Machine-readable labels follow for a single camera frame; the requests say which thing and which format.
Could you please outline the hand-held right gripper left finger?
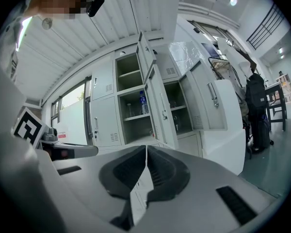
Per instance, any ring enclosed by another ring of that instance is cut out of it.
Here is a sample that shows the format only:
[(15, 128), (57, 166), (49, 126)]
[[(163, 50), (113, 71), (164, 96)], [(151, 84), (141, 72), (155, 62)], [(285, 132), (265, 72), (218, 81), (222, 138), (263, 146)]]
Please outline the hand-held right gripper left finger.
[(53, 164), (90, 212), (120, 229), (134, 227), (130, 193), (146, 166), (145, 145)]

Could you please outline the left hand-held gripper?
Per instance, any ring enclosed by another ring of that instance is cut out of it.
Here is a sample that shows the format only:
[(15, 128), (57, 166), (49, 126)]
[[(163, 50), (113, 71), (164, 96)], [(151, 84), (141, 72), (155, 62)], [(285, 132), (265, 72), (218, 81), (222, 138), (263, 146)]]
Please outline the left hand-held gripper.
[(47, 126), (27, 107), (17, 119), (13, 135), (23, 138), (36, 150), (46, 151), (51, 160), (85, 158), (98, 154), (96, 146), (58, 142), (56, 128)]

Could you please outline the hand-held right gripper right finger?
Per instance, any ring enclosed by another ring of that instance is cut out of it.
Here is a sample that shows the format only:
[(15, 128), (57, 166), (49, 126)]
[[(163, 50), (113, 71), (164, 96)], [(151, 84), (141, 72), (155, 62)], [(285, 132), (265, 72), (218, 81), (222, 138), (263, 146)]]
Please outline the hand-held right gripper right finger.
[(274, 197), (220, 164), (179, 151), (148, 147), (154, 188), (138, 233), (252, 232)]

